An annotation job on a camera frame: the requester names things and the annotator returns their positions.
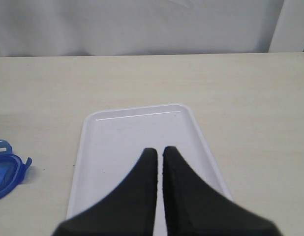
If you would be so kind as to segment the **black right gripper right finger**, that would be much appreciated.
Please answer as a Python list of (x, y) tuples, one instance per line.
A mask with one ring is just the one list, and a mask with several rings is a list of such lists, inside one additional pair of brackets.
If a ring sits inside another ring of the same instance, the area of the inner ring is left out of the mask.
[(270, 220), (219, 194), (176, 147), (163, 152), (163, 202), (169, 236), (278, 236)]

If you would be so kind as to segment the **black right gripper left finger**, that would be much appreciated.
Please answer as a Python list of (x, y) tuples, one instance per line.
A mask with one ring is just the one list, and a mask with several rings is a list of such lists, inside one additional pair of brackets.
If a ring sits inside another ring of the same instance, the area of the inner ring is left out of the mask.
[(152, 236), (158, 183), (158, 156), (143, 150), (124, 180), (105, 198), (63, 221), (55, 236)]

